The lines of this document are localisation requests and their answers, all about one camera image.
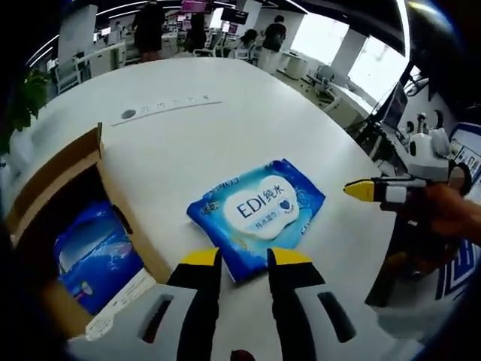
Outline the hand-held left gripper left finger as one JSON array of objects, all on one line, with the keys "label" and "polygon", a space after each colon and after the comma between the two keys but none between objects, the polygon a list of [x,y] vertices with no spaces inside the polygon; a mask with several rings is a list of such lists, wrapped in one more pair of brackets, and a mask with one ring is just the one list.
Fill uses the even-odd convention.
[{"label": "hand-held left gripper left finger", "polygon": [[139,360],[209,360],[219,316],[220,251],[183,258],[138,300]]}]

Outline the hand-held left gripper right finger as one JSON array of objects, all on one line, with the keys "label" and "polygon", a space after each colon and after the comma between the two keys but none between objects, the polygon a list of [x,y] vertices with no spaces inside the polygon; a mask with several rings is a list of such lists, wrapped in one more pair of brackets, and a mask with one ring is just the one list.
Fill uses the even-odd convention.
[{"label": "hand-held left gripper right finger", "polygon": [[355,309],[294,250],[268,249],[272,313],[283,360],[360,360]]}]

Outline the person's right hand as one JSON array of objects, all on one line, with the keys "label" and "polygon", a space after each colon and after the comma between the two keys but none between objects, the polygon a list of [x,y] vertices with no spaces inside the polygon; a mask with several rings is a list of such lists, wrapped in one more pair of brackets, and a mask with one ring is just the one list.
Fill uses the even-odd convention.
[{"label": "person's right hand", "polygon": [[480,205],[464,199],[446,184],[426,187],[425,195],[432,208],[431,228],[434,231],[480,246]]}]

